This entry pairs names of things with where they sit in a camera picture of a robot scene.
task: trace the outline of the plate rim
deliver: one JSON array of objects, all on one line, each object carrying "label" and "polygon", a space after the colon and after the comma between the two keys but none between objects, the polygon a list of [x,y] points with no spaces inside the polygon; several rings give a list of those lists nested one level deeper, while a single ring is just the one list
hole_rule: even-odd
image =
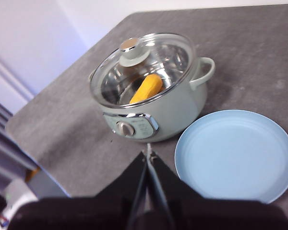
[{"label": "plate rim", "polygon": [[[266,117],[262,114],[259,114],[259,113],[256,113],[256,112],[252,112],[252,111],[248,111],[248,110],[242,110],[242,109],[226,109],[226,110],[219,110],[219,111],[215,111],[215,112],[212,112],[212,113],[209,113],[209,114],[206,114],[205,116],[202,116],[200,117],[199,119],[193,121],[184,131],[183,133],[181,134],[181,136],[179,137],[178,141],[177,141],[177,144],[176,144],[176,147],[175,147],[175,153],[174,153],[174,164],[175,164],[175,170],[176,170],[176,173],[179,177],[179,179],[182,180],[181,176],[179,175],[179,172],[178,172],[178,169],[177,169],[177,162],[176,162],[176,158],[177,158],[177,147],[179,145],[179,143],[182,141],[182,138],[183,136],[185,135],[185,133],[191,128],[191,126],[193,126],[196,122],[200,121],[201,119],[203,119],[204,117],[207,117],[207,116],[211,116],[211,115],[215,115],[215,114],[218,114],[218,113],[223,113],[223,112],[244,112],[244,113],[249,113],[249,114],[253,114],[253,115],[258,115],[258,116],[261,116],[265,119],[268,119],[270,121],[272,121],[272,123],[274,123],[277,127],[279,127],[282,132],[285,134],[285,136],[288,138],[288,133],[275,121],[273,121],[272,119],[270,119],[269,117]],[[280,198],[288,189],[288,184],[282,189],[282,191],[277,195],[275,196],[275,198],[273,199],[270,199],[268,200],[267,204],[269,203],[272,203],[273,201],[277,200],[278,198]]]}]

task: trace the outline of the pot handle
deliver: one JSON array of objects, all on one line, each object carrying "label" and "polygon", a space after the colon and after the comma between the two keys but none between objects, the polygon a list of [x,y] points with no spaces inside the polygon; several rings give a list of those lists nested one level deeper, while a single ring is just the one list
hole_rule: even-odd
[{"label": "pot handle", "polygon": [[200,62],[201,62],[201,64],[202,63],[210,64],[210,70],[208,71],[208,73],[206,73],[202,77],[200,77],[198,79],[191,80],[189,82],[192,90],[195,90],[197,86],[208,81],[212,77],[212,75],[215,73],[216,65],[215,65],[215,62],[211,58],[200,57]]}]

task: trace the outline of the glass lid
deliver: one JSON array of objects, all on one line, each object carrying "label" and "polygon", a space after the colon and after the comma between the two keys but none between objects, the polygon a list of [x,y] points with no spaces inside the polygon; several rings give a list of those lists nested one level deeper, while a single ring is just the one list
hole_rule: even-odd
[{"label": "glass lid", "polygon": [[[92,73],[92,95],[98,103],[110,108],[140,106],[181,82],[194,57],[191,42],[181,35],[149,34],[130,38]],[[132,97],[151,74],[162,80],[162,86],[153,96],[132,103]]]}]

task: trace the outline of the white object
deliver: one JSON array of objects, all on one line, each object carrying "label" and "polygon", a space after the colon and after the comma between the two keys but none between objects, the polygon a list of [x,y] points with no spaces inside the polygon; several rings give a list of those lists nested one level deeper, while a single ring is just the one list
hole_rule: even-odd
[{"label": "white object", "polygon": [[21,179],[13,180],[2,192],[7,206],[0,213],[0,230],[5,230],[9,222],[24,204],[37,201],[37,197]]}]

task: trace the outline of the control panel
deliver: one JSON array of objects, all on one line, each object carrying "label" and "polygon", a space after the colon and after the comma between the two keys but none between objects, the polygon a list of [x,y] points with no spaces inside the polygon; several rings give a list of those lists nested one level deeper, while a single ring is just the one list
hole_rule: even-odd
[{"label": "control panel", "polygon": [[148,114],[113,115],[104,113],[108,125],[114,133],[133,139],[144,139],[158,131],[158,124]]}]

